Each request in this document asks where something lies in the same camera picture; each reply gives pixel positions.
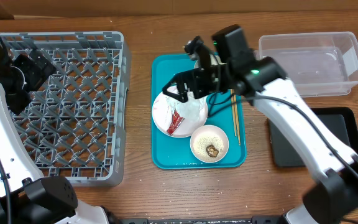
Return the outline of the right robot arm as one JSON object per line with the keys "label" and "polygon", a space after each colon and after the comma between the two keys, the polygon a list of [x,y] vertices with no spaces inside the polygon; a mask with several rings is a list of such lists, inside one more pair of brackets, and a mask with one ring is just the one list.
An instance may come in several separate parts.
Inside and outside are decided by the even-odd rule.
{"label": "right robot arm", "polygon": [[199,66],[175,74],[168,85],[177,92],[163,87],[163,93],[182,103],[188,92],[201,98],[232,90],[243,97],[284,135],[316,183],[280,222],[341,222],[358,208],[358,154],[321,122],[273,58],[256,59],[239,25],[225,27],[212,40],[214,50],[200,37],[185,45]]}

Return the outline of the black waste tray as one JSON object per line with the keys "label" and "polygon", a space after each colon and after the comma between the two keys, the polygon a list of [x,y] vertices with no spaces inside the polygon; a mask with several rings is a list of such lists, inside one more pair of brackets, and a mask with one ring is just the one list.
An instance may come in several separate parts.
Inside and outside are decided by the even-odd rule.
{"label": "black waste tray", "polygon": [[[358,155],[358,128],[354,113],[350,108],[312,108],[323,124],[344,144]],[[268,120],[273,160],[278,167],[304,167],[298,153],[278,128]]]}

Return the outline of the brown food scrap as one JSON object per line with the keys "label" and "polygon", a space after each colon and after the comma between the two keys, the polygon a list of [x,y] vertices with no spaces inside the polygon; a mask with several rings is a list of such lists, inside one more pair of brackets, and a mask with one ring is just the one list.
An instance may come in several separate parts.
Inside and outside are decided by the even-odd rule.
{"label": "brown food scrap", "polygon": [[217,157],[219,154],[219,150],[211,144],[206,147],[206,153],[209,157]]}

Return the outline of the white napkin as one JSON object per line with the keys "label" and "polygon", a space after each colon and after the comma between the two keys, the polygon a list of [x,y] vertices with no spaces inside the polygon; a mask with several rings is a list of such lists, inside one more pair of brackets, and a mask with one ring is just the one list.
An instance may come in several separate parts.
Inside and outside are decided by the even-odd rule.
{"label": "white napkin", "polygon": [[188,92],[187,96],[188,101],[184,103],[169,96],[165,97],[171,114],[177,113],[186,121],[201,121],[206,119],[208,114],[207,97],[204,96],[196,99],[193,92]]}

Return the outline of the grey dishwasher rack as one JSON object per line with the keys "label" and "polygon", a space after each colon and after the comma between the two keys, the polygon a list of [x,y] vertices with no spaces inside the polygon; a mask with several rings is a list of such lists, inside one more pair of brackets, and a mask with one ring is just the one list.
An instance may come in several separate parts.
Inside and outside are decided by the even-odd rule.
{"label": "grey dishwasher rack", "polygon": [[37,50],[56,71],[12,120],[45,176],[116,186],[124,175],[131,52],[118,31],[2,33],[12,57]]}

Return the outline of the clear plastic bin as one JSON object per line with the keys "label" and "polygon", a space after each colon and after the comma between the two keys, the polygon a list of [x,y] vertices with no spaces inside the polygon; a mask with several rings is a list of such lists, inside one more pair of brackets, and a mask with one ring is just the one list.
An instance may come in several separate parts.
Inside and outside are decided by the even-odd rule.
{"label": "clear plastic bin", "polygon": [[358,85],[358,41],[352,32],[263,35],[256,54],[277,61],[303,97],[347,95]]}

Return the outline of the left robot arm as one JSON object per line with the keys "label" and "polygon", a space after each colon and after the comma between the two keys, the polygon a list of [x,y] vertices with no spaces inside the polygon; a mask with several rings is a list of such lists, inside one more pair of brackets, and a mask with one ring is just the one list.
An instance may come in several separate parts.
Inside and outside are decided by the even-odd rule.
{"label": "left robot arm", "polygon": [[0,223],[115,223],[104,207],[79,200],[65,177],[45,177],[11,119],[55,72],[38,51],[12,59],[0,41]]}

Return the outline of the teal plastic tray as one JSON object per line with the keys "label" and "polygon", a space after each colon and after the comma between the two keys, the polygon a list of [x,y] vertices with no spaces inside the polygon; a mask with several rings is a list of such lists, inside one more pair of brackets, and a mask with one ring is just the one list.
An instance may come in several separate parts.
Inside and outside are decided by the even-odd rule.
{"label": "teal plastic tray", "polygon": [[[176,74],[191,70],[196,62],[186,54],[167,54],[157,57],[152,63],[151,102],[154,102],[162,88]],[[190,137],[175,138],[169,136],[151,124],[151,155],[154,164],[166,170],[172,169],[212,169],[238,167],[247,157],[246,134],[242,105],[237,104],[239,120],[239,136],[234,134],[232,108],[226,108],[217,115],[206,120],[206,124],[221,128],[229,140],[228,153],[222,160],[206,163],[198,160],[191,152]]]}

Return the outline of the red snack wrapper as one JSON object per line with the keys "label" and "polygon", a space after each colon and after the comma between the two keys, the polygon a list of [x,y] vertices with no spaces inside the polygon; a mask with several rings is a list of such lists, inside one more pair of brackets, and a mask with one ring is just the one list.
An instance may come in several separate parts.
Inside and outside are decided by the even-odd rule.
{"label": "red snack wrapper", "polygon": [[172,120],[167,129],[167,133],[169,135],[172,135],[183,121],[184,121],[184,117],[180,116],[177,110],[175,110],[172,114]]}

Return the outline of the white round plate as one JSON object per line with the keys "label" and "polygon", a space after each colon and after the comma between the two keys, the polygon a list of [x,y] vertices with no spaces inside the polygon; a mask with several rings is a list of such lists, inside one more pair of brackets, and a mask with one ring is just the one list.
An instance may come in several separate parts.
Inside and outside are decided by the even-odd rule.
{"label": "white round plate", "polygon": [[167,129],[171,123],[172,114],[165,101],[166,96],[160,92],[152,105],[152,119],[161,132],[174,138],[185,138],[191,136],[196,129],[205,124],[207,118],[201,121],[186,121],[184,119],[177,130],[172,135],[169,135]]}

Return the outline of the pink small bowl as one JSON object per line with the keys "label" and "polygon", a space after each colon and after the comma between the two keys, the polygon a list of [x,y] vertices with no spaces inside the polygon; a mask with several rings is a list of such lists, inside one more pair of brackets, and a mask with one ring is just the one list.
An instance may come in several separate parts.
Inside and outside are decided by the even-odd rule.
{"label": "pink small bowl", "polygon": [[[211,144],[219,150],[217,157],[209,157],[206,153],[206,147]],[[221,128],[213,125],[204,125],[191,135],[190,148],[193,155],[199,161],[208,164],[217,163],[226,156],[229,149],[229,140]]]}

